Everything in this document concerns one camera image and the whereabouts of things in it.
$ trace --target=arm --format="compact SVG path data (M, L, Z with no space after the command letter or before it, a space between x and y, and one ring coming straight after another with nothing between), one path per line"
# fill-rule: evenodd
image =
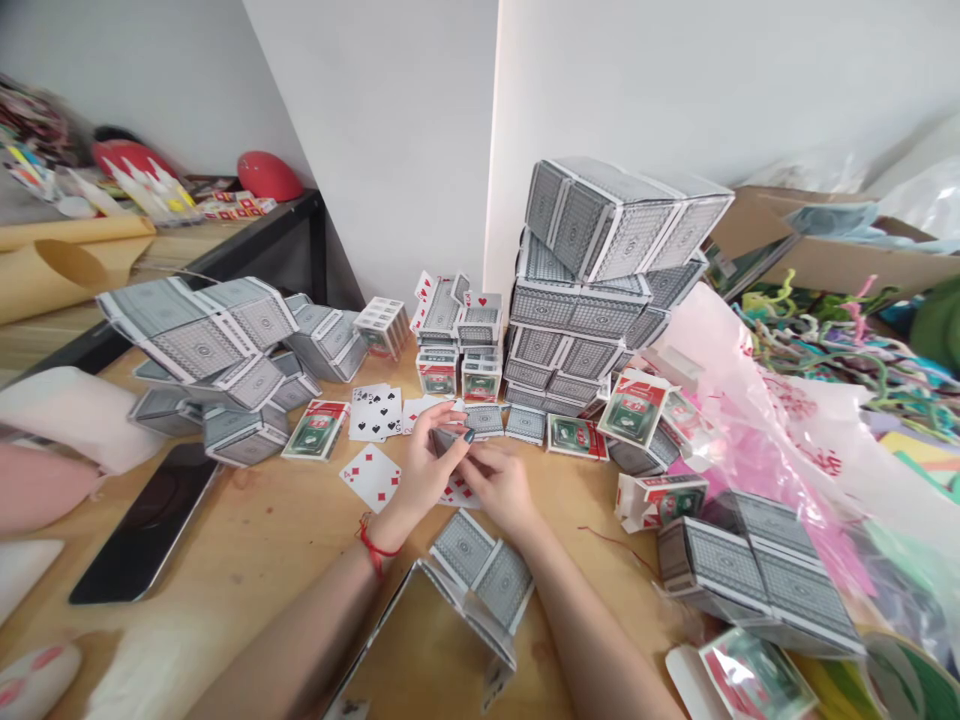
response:
M471 458L486 466L484 473ZM627 639L537 512L523 462L502 448L478 445L459 469L533 573L577 715L584 720L682 720L657 671Z
M397 492L367 529L367 537L387 552L397 550L443 492L450 473L467 454L473 431L437 459L429 431L454 420L452 402L421 414ZM389 558L384 558L387 567ZM355 540L294 602L254 638L214 681L187 715L188 720L270 720L301 712L331 680L341 656L377 590L367 548Z

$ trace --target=red bracelet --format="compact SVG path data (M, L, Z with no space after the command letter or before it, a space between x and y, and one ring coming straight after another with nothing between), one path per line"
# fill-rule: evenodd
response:
M367 537L367 525L370 524L370 513L364 513L363 517L360 518L360 542L367 546L367 550L370 551L370 562L373 563L373 569L377 571L377 580L383 580L383 557L396 557L400 554L400 551L403 550L403 545L398 547L392 553L387 552L386 550L381 550L372 542L370 538Z

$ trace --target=pink cloth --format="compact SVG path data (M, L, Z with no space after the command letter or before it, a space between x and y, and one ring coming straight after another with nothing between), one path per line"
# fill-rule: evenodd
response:
M0 445L0 536L31 532L59 520L99 483L99 471L85 463Z

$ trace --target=kraft paper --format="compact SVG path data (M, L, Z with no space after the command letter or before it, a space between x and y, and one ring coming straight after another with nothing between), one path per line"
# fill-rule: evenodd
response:
M88 246L37 240L0 256L0 325L90 300L127 284L152 238Z
M0 227L0 252L16 250L29 245L34 240L60 240L65 243L79 244L156 234L157 229L150 219L140 215L7 225Z

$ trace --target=red egg-shaped object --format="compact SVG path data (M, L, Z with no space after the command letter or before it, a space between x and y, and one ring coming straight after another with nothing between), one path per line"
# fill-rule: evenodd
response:
M157 165L162 167L174 177L177 177L176 171L170 167L170 163L164 160L161 155L151 150L147 146L141 145L140 143L135 143L132 140L107 140L106 142L102 143L94 143L91 150L93 152L93 159L96 161L97 166L107 177L113 177L113 172L110 170L110 166L104 162L104 158L110 160L110 162L124 172L129 173L130 168L128 168L127 164L123 162L123 159L126 158L133 163L135 168L138 170L143 170L146 173L150 173L151 175L153 175L154 172L149 158L153 158Z
M303 194L303 185L290 166L276 155L262 150L251 150L240 156L237 177L243 189L257 197L272 197L277 202L286 202Z

